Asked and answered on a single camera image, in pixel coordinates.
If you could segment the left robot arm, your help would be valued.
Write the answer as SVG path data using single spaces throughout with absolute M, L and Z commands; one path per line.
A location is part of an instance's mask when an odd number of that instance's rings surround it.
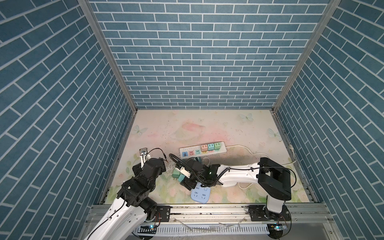
M 135 175 L 125 181 L 117 197 L 86 236 L 87 240 L 125 240 L 145 221 L 155 217 L 157 203 L 149 198 L 156 179 L 166 171 L 165 159 L 151 158 L 136 165 Z

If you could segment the teal plug adapter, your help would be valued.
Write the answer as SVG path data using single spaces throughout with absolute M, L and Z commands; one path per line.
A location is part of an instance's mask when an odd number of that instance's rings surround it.
M 215 144 L 208 144 L 208 151 L 213 151 L 215 149 Z
M 181 183 L 185 178 L 185 175 L 183 174 L 180 174 L 179 177 L 178 177 L 178 182 Z

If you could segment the pink plug adapter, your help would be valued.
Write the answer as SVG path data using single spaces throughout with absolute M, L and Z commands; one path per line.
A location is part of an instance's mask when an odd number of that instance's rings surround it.
M 202 152 L 208 151 L 208 145 L 201 145 L 201 151 Z

